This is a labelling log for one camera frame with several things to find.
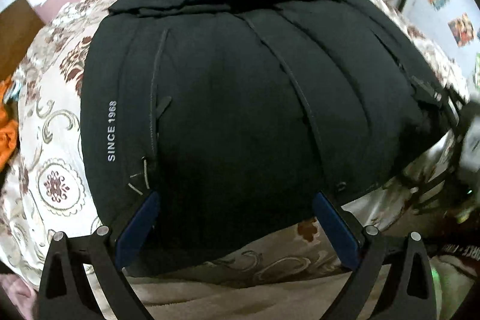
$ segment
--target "pink fabric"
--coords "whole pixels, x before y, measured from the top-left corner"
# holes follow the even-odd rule
[[[26,320],[34,320],[33,307],[37,292],[16,274],[0,274],[0,289],[3,288],[10,301]]]

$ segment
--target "bed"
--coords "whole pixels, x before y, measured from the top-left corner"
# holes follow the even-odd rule
[[[64,5],[36,36],[14,74],[23,85],[18,102],[20,148],[10,160],[0,198],[0,260],[38,287],[49,242],[57,231],[89,235],[101,222],[83,166],[80,99],[90,41],[116,0]],[[466,80],[441,48],[388,5],[370,0],[414,43],[443,85],[467,97]],[[405,173],[428,181],[448,160],[447,134]],[[392,226],[409,208],[410,189],[392,178],[345,205],[363,225]],[[168,278],[229,287],[301,281],[331,275],[340,264],[316,219],[259,239],[225,258],[176,271]],[[91,267],[86,267],[92,274]]]

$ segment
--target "orange fabric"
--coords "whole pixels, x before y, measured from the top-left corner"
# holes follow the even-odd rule
[[[0,82],[0,171],[5,168],[11,154],[17,148],[18,122],[10,120],[3,105],[3,96],[11,86],[11,76]]]

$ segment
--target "black fabric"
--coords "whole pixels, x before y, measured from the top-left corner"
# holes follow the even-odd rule
[[[368,0],[118,0],[82,87],[99,217],[110,224],[139,197],[128,183],[145,190],[147,158],[162,209],[141,255],[153,274],[309,218],[319,191],[352,201],[444,133],[410,76],[441,89]]]

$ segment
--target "silver screw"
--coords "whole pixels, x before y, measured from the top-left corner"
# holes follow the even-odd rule
[[[101,226],[97,229],[98,236],[105,236],[109,232],[109,228],[107,226]]]
[[[57,232],[56,234],[53,235],[53,240],[55,241],[60,241],[63,239],[63,232]]]
[[[418,232],[412,232],[410,237],[415,241],[420,241],[422,238]]]
[[[375,236],[378,233],[378,228],[375,226],[367,226],[365,232],[370,236]]]

